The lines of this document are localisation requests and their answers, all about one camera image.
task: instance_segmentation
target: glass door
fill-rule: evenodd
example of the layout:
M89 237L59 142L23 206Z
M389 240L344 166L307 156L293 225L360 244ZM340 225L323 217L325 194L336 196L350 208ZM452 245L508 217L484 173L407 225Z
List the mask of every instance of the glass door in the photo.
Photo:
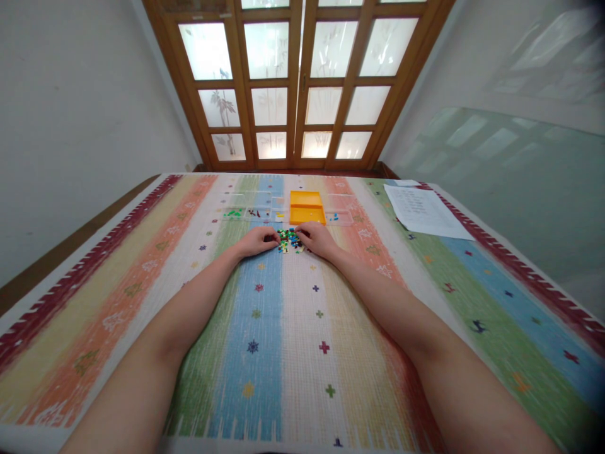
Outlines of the glass door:
M395 101L438 3L306 1L296 166L375 164L377 143L389 116L401 110Z
M454 2L142 1L217 171L372 168Z

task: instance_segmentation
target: colorful striped tablecloth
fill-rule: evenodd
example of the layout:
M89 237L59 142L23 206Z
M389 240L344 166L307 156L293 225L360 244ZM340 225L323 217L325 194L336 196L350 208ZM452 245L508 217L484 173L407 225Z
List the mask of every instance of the colorful striped tablecloth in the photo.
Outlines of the colorful striped tablecloth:
M223 219L234 194L291 190L352 195L353 225L329 227L337 243L411 289L561 447L581 448L604 414L603 325L459 204L447 202L477 242L406 231L385 183L160 176L0 319L0 448L58 450L157 311L258 225ZM340 274L276 250L231 276L165 435L178 452L444 451L410 360Z

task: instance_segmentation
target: hand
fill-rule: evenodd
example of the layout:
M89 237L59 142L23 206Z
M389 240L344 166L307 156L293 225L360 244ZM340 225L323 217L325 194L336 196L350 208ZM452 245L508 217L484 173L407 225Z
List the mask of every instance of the hand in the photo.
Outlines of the hand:
M278 246L279 235L275 229L269 226L261 226L254 227L232 247L236 254L243 258L259 254Z
M324 259L331 260L331 257L340 249L328 229L319 222L300 224L294 231L302 244Z

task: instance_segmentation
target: yellow box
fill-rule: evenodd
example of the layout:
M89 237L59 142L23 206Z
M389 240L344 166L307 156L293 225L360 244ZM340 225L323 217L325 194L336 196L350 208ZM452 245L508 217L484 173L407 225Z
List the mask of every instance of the yellow box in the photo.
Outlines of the yellow box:
M317 221L326 224L323 203L319 192L290 191L290 224L300 225Z
M317 191L290 191L290 206L323 209L321 196Z

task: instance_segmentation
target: door frame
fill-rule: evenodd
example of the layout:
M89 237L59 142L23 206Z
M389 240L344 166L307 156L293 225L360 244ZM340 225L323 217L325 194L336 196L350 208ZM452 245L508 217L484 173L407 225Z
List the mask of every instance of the door frame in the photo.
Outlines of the door frame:
M301 36L302 2L291 0L286 8L242 9L241 0L226 0L229 12L169 12L164 11L160 0L142 0L149 21L158 40L158 45L166 66L175 85L175 89L200 156L208 171L252 171L283 168L317 168L325 170L371 170L376 164L395 123L405 106L413 86L428 59L455 0L427 0L425 3L378 3L379 0L365 0L363 6L318 7L318 0L307 0L305 11L304 36L301 68L298 58ZM375 18L417 17L419 21L412 35L395 76L359 77L363 57ZM311 59L316 21L357 20L357 32L344 78L311 79ZM288 77L283 79L250 79L248 56L246 53L245 23L272 21L289 22ZM219 81L196 81L180 37L179 23L222 22L225 26L232 79ZM343 87L337 119L330 125L332 140L325 159L303 159L302 136L304 131L318 131L304 125L308 89L317 86ZM391 91L383 105L376 125L372 127L344 125L355 86L390 85ZM287 125L255 126L252 110L251 89L260 87L288 88ZM209 128L197 90L207 88L229 88L236 92L240 126L238 128ZM244 140L246 161L219 161L214 152L211 133L241 133ZM286 159L260 160L256 145L256 132L286 131ZM367 144L368 152L360 160L336 160L340 134L347 131L372 131Z

